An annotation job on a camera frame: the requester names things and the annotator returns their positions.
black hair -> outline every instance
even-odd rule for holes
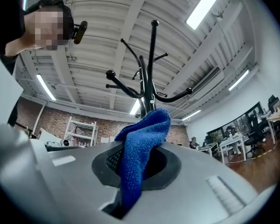
[[[71,10],[68,6],[64,5],[63,0],[39,0],[37,3],[28,7],[24,14],[35,12],[39,10],[39,6],[42,8],[57,7],[63,13],[63,38],[62,40],[67,41],[71,39],[71,36],[74,32],[74,20],[71,15]]]

blue towel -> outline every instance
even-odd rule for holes
[[[129,211],[141,196],[143,172],[150,151],[166,139],[170,123],[168,112],[165,109],[156,109],[137,124],[123,128],[115,138],[116,141],[125,141],[119,167],[122,205],[125,211]]]

brick wall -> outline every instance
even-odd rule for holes
[[[21,109],[18,109],[18,120],[26,120],[26,119],[32,119],[26,120],[27,123],[33,123],[32,128],[34,126],[35,120],[33,115],[28,115],[34,112],[31,112],[31,109],[37,109],[38,106],[41,105],[36,104],[34,102],[27,103],[25,99],[20,99],[19,105],[21,103]],[[66,130],[67,123],[69,121],[70,116],[74,120],[84,122],[84,123],[91,123],[91,122],[97,122],[98,126],[98,136],[97,136],[97,142],[100,143],[101,137],[111,137],[116,136],[120,130],[122,130],[125,126],[131,124],[131,123],[125,123],[120,121],[112,121],[112,120],[106,120],[106,119],[97,119],[97,118],[91,118],[87,116],[72,114],[52,108],[45,107],[42,111],[42,115],[38,121],[38,125],[35,130],[35,134],[37,135],[40,128],[43,128],[47,132],[53,134],[54,136],[58,138],[63,138],[64,133]],[[182,143],[183,145],[187,145],[189,142],[186,127],[185,126],[171,126],[170,131],[167,136],[168,142],[173,142],[175,144]]]

white table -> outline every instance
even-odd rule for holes
[[[220,143],[220,148],[221,148],[221,155],[222,155],[222,162],[223,164],[225,164],[225,161],[224,161],[224,154],[223,154],[223,147],[227,147],[228,145],[230,144],[233,144],[233,143],[236,143],[237,146],[242,146],[242,152],[244,154],[244,161],[246,161],[246,152],[245,152],[245,145],[244,145],[244,137],[242,134],[237,134],[237,135],[234,135],[232,138],[228,138],[226,140],[223,140],[221,143]]]
[[[211,149],[212,149],[215,145],[217,146],[218,152],[219,152],[218,142],[214,142],[214,143],[210,143],[210,144],[205,144],[204,147],[201,147],[201,148],[199,148],[199,149],[197,149],[197,150],[198,150],[198,151],[208,151],[208,152],[210,153],[210,156],[213,156]]]
[[[272,135],[272,139],[273,139],[273,144],[276,144],[275,135],[274,135],[274,131],[273,131],[273,127],[272,127],[271,122],[279,121],[280,120],[280,115],[278,113],[274,113],[271,116],[267,117],[266,120],[268,121],[269,126],[270,126],[271,135]]]

ceiling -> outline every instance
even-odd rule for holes
[[[28,6],[38,0],[28,0]],[[228,87],[245,71],[253,44],[243,31],[245,12],[240,0],[217,0],[196,30],[187,24],[200,0],[66,0],[74,21],[88,22],[79,45],[57,52],[31,50],[17,61],[16,79],[26,96],[49,97],[38,84],[41,74],[57,103],[89,108],[109,114],[129,114],[135,100],[121,90],[107,89],[108,70],[128,86],[140,90],[139,79],[133,81],[138,65],[133,55],[119,42],[124,38],[137,55],[148,62],[151,21],[157,19],[155,56],[169,55],[154,64],[157,91],[169,97],[186,88],[191,97],[157,107],[166,108],[174,119],[184,118],[218,95],[228,95]],[[214,14],[222,13],[217,19]]]

